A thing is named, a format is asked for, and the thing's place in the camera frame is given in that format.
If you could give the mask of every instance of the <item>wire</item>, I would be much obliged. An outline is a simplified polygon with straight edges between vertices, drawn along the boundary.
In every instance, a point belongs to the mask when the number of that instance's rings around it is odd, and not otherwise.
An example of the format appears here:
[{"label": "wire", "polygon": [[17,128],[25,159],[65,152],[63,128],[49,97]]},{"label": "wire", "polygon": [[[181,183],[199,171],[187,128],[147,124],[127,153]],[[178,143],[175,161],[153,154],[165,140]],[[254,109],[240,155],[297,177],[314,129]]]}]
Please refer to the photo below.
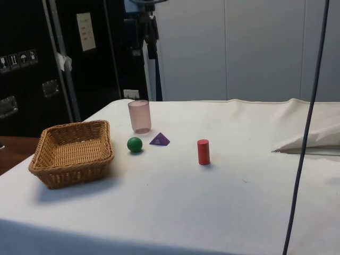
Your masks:
[{"label": "wire", "polygon": [[300,161],[299,161],[299,166],[297,168],[297,173],[296,173],[291,215],[290,215],[290,218],[289,218],[286,241],[285,241],[285,245],[284,245],[284,248],[283,248],[283,255],[287,255],[289,241],[290,241],[290,238],[291,238],[291,232],[292,232],[292,226],[293,226],[293,220],[294,220],[294,214],[295,214],[296,199],[298,197],[298,190],[299,190],[300,177],[301,177],[301,172],[302,172],[302,165],[303,165],[304,155],[305,155],[306,146],[307,146],[308,132],[309,132],[309,127],[310,127],[310,122],[311,122],[311,119],[312,119],[312,113],[313,113],[315,98],[316,98],[317,90],[318,90],[321,59],[322,59],[322,53],[324,51],[324,43],[325,43],[325,34],[326,34],[326,26],[327,26],[327,18],[328,18],[328,8],[329,8],[329,0],[326,0],[325,10],[324,10],[324,19],[322,21],[321,39],[320,39],[320,45],[319,45],[317,67],[316,67],[315,77],[314,77],[312,98],[310,100],[306,126],[305,126],[304,134],[303,134]]},{"label": "wire", "polygon": [[130,0],[132,3],[135,4],[159,4],[166,2],[168,0],[153,0],[153,1],[145,1],[145,0]]}]

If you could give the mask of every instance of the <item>purple pyramid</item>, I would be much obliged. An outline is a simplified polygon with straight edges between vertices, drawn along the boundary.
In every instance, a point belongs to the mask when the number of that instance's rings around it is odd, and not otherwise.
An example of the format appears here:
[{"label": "purple pyramid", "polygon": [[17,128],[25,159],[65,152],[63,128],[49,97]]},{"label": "purple pyramid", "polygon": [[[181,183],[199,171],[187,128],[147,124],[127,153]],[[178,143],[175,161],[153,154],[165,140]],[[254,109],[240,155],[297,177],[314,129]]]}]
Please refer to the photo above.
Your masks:
[{"label": "purple pyramid", "polygon": [[167,146],[170,143],[169,139],[167,139],[162,133],[156,135],[156,137],[151,141],[151,145],[162,145]]}]

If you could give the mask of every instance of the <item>pink plastic cup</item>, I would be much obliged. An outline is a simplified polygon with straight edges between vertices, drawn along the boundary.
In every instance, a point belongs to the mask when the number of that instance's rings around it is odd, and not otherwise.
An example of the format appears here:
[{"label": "pink plastic cup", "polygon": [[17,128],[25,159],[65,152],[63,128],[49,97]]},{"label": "pink plastic cup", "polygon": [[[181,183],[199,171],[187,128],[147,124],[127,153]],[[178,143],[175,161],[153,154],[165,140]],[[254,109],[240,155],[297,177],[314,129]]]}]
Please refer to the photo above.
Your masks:
[{"label": "pink plastic cup", "polygon": [[145,134],[151,130],[149,101],[137,100],[129,103],[131,126],[135,133]]}]

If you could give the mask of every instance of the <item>green sphere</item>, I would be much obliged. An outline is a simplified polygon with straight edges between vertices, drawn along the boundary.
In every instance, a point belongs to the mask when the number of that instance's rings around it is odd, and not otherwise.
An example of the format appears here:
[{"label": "green sphere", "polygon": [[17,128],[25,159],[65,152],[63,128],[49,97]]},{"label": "green sphere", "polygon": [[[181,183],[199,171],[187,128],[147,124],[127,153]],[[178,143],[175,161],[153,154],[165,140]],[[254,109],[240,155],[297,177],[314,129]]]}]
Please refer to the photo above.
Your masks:
[{"label": "green sphere", "polygon": [[138,153],[142,150],[143,142],[138,137],[130,138],[127,141],[127,147],[132,153]]}]

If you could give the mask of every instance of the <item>red block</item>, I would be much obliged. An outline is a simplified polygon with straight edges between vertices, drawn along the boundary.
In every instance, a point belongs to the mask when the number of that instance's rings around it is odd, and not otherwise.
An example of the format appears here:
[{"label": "red block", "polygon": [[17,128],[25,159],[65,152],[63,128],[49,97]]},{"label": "red block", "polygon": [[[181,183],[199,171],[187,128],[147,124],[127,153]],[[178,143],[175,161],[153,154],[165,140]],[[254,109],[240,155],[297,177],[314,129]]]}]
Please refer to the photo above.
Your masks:
[{"label": "red block", "polygon": [[198,163],[200,165],[210,164],[209,141],[202,139],[197,141]]}]

